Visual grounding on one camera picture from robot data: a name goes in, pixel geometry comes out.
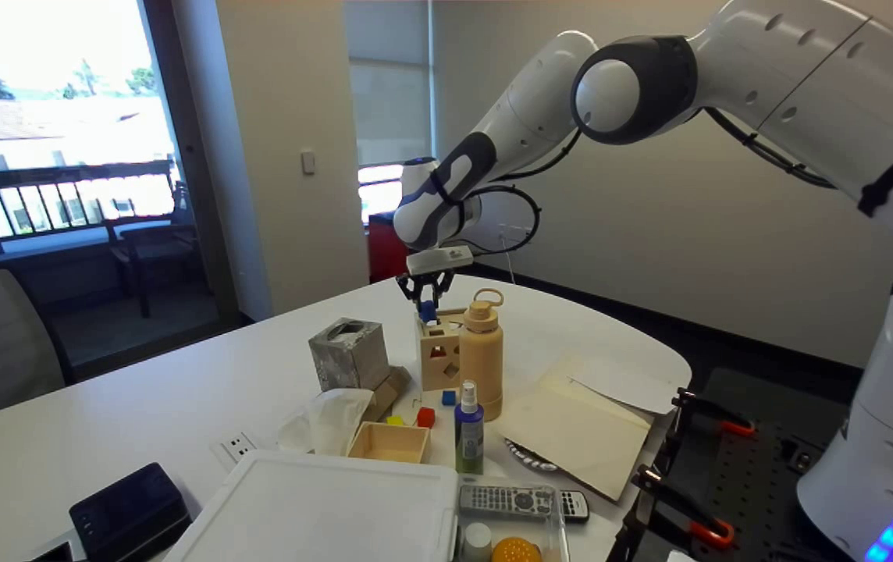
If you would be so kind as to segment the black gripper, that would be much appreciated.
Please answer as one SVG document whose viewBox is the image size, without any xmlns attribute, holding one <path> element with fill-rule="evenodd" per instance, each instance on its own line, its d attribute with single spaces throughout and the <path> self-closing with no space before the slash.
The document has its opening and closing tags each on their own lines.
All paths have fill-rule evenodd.
<svg viewBox="0 0 893 562">
<path fill-rule="evenodd" d="M 430 247 L 405 256 L 405 273 L 398 278 L 403 297 L 423 310 L 423 299 L 430 299 L 430 310 L 442 311 L 442 299 L 454 287 L 454 273 L 473 264 L 476 253 L 459 247 Z"/>
</svg>

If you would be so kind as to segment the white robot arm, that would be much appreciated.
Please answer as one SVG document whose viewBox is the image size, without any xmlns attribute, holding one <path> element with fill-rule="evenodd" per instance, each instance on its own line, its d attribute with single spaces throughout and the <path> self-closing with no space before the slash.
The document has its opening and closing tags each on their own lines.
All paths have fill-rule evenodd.
<svg viewBox="0 0 893 562">
<path fill-rule="evenodd" d="M 851 0 L 725 0 L 681 36 L 554 36 L 400 199 L 409 264 L 515 250 L 486 188 L 542 172 L 557 146 L 636 146 L 692 119 L 749 149 L 749 174 L 893 239 L 893 24 Z M 851 412 L 796 481 L 796 506 L 845 558 L 893 562 L 893 282 Z"/>
</svg>

